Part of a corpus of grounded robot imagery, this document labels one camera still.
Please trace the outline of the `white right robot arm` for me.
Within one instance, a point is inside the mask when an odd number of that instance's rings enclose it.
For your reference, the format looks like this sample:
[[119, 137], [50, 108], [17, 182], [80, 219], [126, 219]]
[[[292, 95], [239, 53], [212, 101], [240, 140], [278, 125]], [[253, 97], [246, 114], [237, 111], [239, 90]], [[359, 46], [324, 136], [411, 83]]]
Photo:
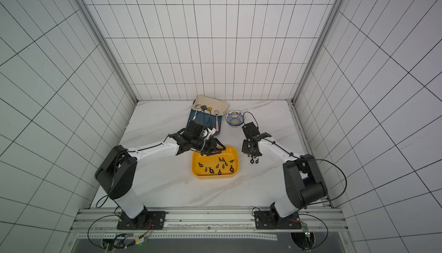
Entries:
[[328, 190], [312, 155], [299, 155], [269, 139], [245, 139], [242, 152], [255, 158], [262, 155], [280, 162], [283, 168], [285, 195], [270, 205], [274, 222], [293, 215], [328, 195]]

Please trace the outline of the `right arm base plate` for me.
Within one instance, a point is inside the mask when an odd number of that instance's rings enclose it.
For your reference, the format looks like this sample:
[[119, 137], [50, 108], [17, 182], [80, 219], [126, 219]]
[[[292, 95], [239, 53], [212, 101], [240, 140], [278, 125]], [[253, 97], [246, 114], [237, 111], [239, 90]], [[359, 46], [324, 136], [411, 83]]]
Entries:
[[300, 230], [302, 228], [298, 212], [287, 217], [280, 217], [274, 206], [271, 206], [270, 210], [253, 207], [252, 216], [257, 230]]

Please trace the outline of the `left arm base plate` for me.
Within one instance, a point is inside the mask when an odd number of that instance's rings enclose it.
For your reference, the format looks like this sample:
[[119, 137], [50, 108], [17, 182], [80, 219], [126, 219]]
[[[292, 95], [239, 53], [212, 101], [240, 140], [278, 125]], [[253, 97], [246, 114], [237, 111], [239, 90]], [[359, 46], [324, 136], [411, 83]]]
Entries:
[[122, 211], [117, 225], [118, 230], [162, 230], [164, 227], [166, 212], [148, 211], [146, 208], [135, 218], [129, 218]]

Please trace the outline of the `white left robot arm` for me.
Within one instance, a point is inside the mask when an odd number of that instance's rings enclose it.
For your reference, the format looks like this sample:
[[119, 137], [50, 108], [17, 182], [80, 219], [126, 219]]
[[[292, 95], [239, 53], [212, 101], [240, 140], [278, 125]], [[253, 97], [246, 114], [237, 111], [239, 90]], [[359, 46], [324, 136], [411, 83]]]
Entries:
[[215, 137], [186, 138], [171, 134], [164, 141], [142, 147], [126, 149], [113, 147], [95, 173], [95, 179], [107, 196], [115, 201], [128, 218], [134, 220], [146, 211], [132, 188], [136, 172], [148, 164], [186, 151], [198, 151], [201, 155], [217, 155], [226, 147]]

